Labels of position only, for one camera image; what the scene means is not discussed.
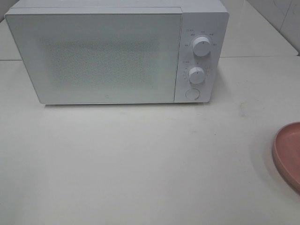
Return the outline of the round white door button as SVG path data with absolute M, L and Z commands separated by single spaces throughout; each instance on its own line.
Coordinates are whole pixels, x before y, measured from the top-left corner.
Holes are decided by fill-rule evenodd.
M 197 101 L 200 97 L 200 91 L 198 89 L 189 89 L 186 92 L 186 98 L 191 101 Z

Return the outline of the pink round plate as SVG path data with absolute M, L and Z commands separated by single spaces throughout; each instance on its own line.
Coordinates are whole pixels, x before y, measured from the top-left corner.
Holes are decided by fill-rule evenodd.
M 300 123 L 280 128 L 273 141 L 274 165 L 282 178 L 296 192 L 300 191 Z

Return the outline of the white microwave door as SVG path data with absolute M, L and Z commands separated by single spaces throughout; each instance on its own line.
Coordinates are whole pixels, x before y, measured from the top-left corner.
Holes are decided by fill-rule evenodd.
M 178 7 L 28 7 L 5 18 L 42 104 L 174 101 Z

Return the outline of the lower white timer knob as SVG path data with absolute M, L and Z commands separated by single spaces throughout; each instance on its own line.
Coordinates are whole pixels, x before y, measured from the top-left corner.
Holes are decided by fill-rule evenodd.
M 193 67 L 188 72 L 189 81 L 192 84 L 200 84 L 205 80 L 205 72 L 201 67 Z

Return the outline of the upper white power knob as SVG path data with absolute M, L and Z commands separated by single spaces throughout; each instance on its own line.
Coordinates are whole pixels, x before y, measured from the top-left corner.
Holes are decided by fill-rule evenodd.
M 211 40 L 207 36 L 199 36 L 193 40 L 192 48 L 196 56 L 206 56 L 210 53 Z

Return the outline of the white microwave oven body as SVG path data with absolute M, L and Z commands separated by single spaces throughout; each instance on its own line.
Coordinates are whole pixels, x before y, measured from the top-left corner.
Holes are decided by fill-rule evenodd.
M 13 8 L 180 8 L 182 21 L 174 101 L 171 103 L 206 103 L 210 100 L 216 70 L 224 42 L 229 13 L 219 0 L 20 0 Z M 199 57 L 192 42 L 199 36 L 211 40 L 210 53 Z M 205 80 L 192 84 L 188 78 L 191 68 L 201 67 Z M 189 89 L 198 89 L 197 101 L 186 98 Z

